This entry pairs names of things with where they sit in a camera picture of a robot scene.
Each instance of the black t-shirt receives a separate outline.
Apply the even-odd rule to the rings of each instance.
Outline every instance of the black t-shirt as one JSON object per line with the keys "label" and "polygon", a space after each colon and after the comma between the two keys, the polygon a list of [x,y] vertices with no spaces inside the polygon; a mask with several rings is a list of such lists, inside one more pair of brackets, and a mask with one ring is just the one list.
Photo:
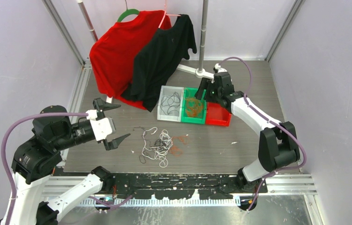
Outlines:
{"label": "black t-shirt", "polygon": [[122,97],[143,101],[152,111],[158,102],[161,86],[176,71],[181,59],[189,59],[188,49],[196,53],[194,28],[188,15],[177,17],[173,27],[158,29],[152,40],[136,55],[133,64],[133,83]]}

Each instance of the metal pole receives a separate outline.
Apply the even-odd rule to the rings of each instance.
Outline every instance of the metal pole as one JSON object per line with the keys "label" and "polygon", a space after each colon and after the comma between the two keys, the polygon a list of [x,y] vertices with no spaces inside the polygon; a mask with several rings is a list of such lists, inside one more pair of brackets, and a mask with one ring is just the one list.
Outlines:
{"label": "metal pole", "polygon": [[203,71],[203,56],[205,55],[206,21],[208,18],[209,0],[203,0],[202,27],[201,27],[201,46],[199,48],[199,67],[198,72]]}
{"label": "metal pole", "polygon": [[277,37],[275,38],[274,43],[271,46],[270,52],[268,52],[268,55],[266,57],[266,61],[271,61],[272,56],[274,56],[275,51],[277,50],[279,44],[281,43],[281,40],[283,39],[286,31],[288,30],[289,26],[291,25],[293,19],[295,18],[296,14],[299,12],[299,9],[303,5],[305,0],[295,0],[294,4],[284,22],[282,25],[281,30],[279,31]]}
{"label": "metal pole", "polygon": [[42,0],[44,5],[46,6],[47,10],[49,11],[50,15],[52,16],[54,22],[56,23],[57,27],[59,28],[61,34],[65,38],[68,46],[71,48],[72,52],[74,53],[75,57],[78,59],[79,63],[81,65],[85,64],[85,61],[79,52],[78,48],[76,47],[76,44],[74,40],[72,39],[71,35],[69,34],[63,20],[61,19],[59,13],[56,10],[56,7],[54,7],[52,0]]}
{"label": "metal pole", "polygon": [[76,0],[76,1],[78,2],[78,5],[82,11],[83,17],[85,18],[85,21],[88,24],[89,30],[91,32],[91,35],[92,35],[94,41],[98,41],[96,31],[93,28],[93,24],[91,24],[89,14],[88,14],[88,11],[86,11],[85,4],[83,3],[83,0]]}

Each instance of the green hanger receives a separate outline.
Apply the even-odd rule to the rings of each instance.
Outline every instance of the green hanger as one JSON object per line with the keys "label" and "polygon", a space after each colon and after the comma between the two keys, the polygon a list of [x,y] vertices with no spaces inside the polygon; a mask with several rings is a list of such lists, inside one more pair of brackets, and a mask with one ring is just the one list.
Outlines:
{"label": "green hanger", "polygon": [[127,9],[119,16],[117,22],[122,22],[122,20],[125,19],[128,15],[138,15],[139,13],[140,12],[135,8]]}

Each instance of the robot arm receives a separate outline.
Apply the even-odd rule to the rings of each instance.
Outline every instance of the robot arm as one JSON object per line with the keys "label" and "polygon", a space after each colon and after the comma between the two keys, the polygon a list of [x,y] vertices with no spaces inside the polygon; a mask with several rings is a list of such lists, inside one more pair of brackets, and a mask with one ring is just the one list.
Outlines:
{"label": "robot arm", "polygon": [[242,119],[260,137],[258,159],[238,170],[237,183],[241,189],[245,185],[257,182],[268,173],[287,166],[300,159],[299,148],[287,134],[269,123],[272,121],[296,136],[294,125],[280,122],[255,106],[242,91],[235,91],[230,74],[223,68],[215,67],[213,80],[202,78],[195,95],[197,99],[220,104],[228,112]]}
{"label": "robot arm", "polygon": [[[112,118],[105,117],[104,111],[120,105],[106,103],[97,98],[93,101],[93,106],[94,110],[87,111],[87,120],[75,124],[70,123],[68,116],[33,120],[34,136],[17,148],[12,163],[17,196],[9,224],[55,225],[83,199],[98,191],[112,189],[115,182],[113,175],[99,166],[84,181],[61,196],[39,203],[54,167],[62,160],[61,150],[92,140],[103,143],[106,150],[112,150],[130,135],[126,134],[108,142],[106,137],[115,133],[116,128]],[[53,105],[43,109],[41,113],[66,112],[64,107]],[[7,212],[0,221],[1,225],[5,224],[9,216]]]}

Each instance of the gray floor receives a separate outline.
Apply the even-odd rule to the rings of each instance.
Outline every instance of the gray floor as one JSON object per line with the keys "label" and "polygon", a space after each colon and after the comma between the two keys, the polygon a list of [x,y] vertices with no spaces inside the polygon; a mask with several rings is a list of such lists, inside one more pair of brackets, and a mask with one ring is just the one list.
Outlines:
{"label": "gray floor", "polygon": [[[216,61],[206,61],[204,68],[212,71]],[[182,64],[196,68],[197,61],[182,61]],[[271,76],[270,66],[265,61],[249,61],[253,72],[253,86],[249,93],[251,100],[275,119],[283,121],[283,115],[277,92]],[[246,90],[249,84],[247,69],[238,61],[223,64],[232,77],[235,90]],[[176,71],[167,85],[179,87],[198,87],[200,79],[194,75]],[[81,112],[92,109],[92,101],[105,97],[97,90],[94,75],[90,76],[88,87],[81,106]],[[113,117],[117,133],[108,137],[113,139],[131,133],[118,149],[105,151],[102,144],[89,142],[71,148],[68,153],[65,171],[88,172],[96,166],[103,166],[111,172],[120,173],[236,173],[257,159],[258,136],[248,125],[237,117],[232,117],[229,127],[196,125],[157,120],[157,109],[153,112],[137,109],[118,100],[114,103],[122,107],[109,111],[106,116]],[[186,144],[174,141],[181,152],[179,156],[167,155],[169,164],[160,168],[158,161],[147,159],[142,164],[139,156],[144,145],[142,130],[133,127],[158,127],[166,129],[170,136],[187,136]],[[147,135],[152,142],[159,138],[159,133]]]}
{"label": "gray floor", "polygon": [[249,214],[233,207],[121,207],[99,214],[93,207],[75,207],[61,224],[135,225],[311,225],[301,195],[261,196]]}

